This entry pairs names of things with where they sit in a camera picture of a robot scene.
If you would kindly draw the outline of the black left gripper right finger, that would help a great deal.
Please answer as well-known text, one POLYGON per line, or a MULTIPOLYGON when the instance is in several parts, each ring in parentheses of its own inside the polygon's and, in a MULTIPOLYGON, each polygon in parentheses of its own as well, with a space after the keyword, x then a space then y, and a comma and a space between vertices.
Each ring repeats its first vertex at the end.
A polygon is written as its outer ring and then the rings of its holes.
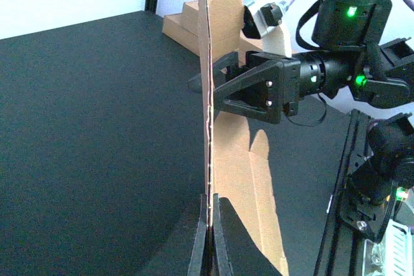
POLYGON ((235 211, 226 197, 213 195, 213 247, 217 275, 234 275, 229 250, 230 221, 235 211))

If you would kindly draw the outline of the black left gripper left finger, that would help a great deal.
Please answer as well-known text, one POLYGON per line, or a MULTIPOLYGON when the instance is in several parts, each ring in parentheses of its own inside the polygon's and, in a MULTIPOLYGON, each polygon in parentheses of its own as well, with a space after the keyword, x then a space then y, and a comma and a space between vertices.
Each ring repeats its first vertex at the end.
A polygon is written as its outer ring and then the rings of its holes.
POLYGON ((195 233, 193 247, 190 256, 190 263, 188 266, 187 276, 201 276, 207 274, 207 256, 206 256, 206 241, 208 235, 207 225, 207 198, 206 195, 201 195, 201 203, 199 210, 199 217, 197 223, 197 230, 195 233))

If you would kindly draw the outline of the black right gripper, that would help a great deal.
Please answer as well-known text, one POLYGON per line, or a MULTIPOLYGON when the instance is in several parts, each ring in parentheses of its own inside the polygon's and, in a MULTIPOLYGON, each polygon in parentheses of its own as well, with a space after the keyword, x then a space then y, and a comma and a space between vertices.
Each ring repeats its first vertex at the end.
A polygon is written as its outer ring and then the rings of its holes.
POLYGON ((287 117, 298 113, 303 97, 321 92, 326 68, 315 52, 291 58, 268 52, 247 52, 247 66, 239 54, 231 52, 212 65, 215 108, 247 118, 279 124, 281 112, 287 117))

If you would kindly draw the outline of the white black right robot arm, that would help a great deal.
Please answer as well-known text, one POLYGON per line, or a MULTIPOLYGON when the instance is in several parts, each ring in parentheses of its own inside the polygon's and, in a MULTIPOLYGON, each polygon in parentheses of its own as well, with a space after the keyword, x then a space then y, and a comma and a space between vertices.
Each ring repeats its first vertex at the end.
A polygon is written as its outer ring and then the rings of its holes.
POLYGON ((343 87, 378 109, 412 102, 412 49, 405 39, 380 44, 391 7, 391 0, 317 0, 298 22, 316 18, 310 43, 296 36, 302 53, 249 50, 239 65, 231 52, 214 63, 214 75, 226 70, 213 93, 216 107, 277 124, 297 115, 304 97, 332 99, 343 87))

